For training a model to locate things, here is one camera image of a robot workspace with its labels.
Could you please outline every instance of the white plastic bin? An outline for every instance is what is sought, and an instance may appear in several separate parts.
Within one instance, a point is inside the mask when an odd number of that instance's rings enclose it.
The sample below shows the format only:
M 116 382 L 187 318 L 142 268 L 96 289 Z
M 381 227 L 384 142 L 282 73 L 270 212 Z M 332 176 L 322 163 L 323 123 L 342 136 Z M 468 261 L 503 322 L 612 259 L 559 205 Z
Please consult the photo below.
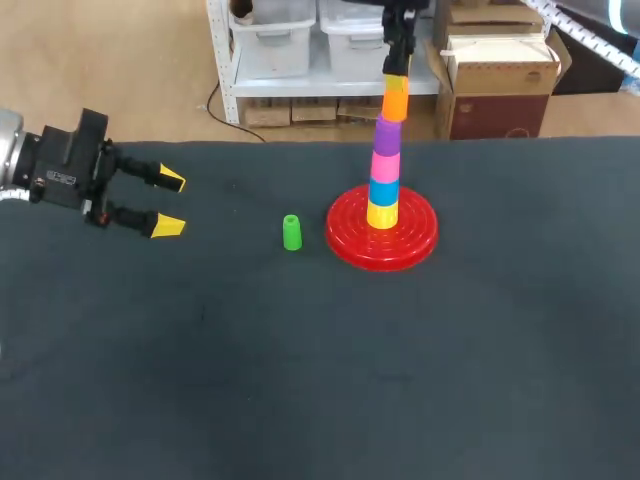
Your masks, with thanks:
M 242 48 L 247 78 L 275 78 L 309 72 L 309 36 L 316 23 L 315 0 L 256 0 L 253 25 L 229 26 Z
M 382 7 L 319 0 L 320 26 L 329 35 L 331 69 L 338 81 L 381 81 L 389 46 L 384 43 Z

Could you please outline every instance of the black cable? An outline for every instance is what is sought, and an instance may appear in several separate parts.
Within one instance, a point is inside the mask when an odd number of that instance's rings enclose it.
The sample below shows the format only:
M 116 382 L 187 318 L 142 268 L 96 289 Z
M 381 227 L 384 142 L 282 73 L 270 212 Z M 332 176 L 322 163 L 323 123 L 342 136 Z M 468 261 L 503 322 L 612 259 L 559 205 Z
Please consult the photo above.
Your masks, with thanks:
M 219 122 L 223 125 L 226 125 L 227 127 L 231 127 L 231 128 L 235 128 L 236 130 L 240 130 L 242 132 L 246 132 L 250 135 L 253 135 L 254 137 L 256 137 L 257 139 L 259 139 L 262 143 L 267 143 L 267 141 L 260 135 L 258 135 L 256 132 L 253 132 L 251 130 L 249 130 L 248 128 L 243 128 L 240 127 L 238 125 L 233 125 L 229 122 L 225 122 L 224 120 L 222 120 L 221 118 L 216 117 L 213 112 L 211 111 L 211 100 L 213 100 L 213 97 L 215 97 L 216 92 L 220 89 L 220 80 L 218 80 L 218 83 L 216 83 L 216 86 L 213 88 L 213 91 L 211 92 L 211 95 L 209 95 L 209 100 L 207 100 L 207 113 L 211 116 L 211 118 L 213 118 L 216 122 Z

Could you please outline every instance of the pink cup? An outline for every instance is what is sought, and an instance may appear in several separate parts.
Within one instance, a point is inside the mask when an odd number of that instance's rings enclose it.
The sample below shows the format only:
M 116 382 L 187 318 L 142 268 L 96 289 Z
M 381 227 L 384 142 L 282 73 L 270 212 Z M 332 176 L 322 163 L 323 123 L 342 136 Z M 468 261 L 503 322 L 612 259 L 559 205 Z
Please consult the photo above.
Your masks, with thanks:
M 400 154 L 383 157 L 373 152 L 371 178 L 378 183 L 393 183 L 400 178 Z

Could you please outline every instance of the green block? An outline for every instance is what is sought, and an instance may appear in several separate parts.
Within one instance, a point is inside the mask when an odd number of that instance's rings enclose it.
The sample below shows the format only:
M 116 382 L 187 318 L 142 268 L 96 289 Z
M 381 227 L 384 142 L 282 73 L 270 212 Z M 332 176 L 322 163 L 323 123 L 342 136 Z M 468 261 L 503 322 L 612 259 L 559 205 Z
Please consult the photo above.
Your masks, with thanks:
M 300 220 L 295 215 L 287 215 L 282 222 L 282 237 L 285 250 L 295 252 L 302 248 L 302 230 Z

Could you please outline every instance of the red plastic base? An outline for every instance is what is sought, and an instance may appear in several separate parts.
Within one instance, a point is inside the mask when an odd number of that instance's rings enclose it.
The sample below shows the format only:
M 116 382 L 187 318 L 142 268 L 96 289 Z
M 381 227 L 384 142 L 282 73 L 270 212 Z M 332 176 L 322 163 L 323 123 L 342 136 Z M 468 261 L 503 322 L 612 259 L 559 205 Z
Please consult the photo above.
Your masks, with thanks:
M 395 272 L 417 265 L 438 243 L 438 219 L 427 200 L 402 187 L 398 224 L 377 230 L 367 223 L 369 186 L 342 195 L 327 217 L 327 241 L 338 257 L 359 268 Z

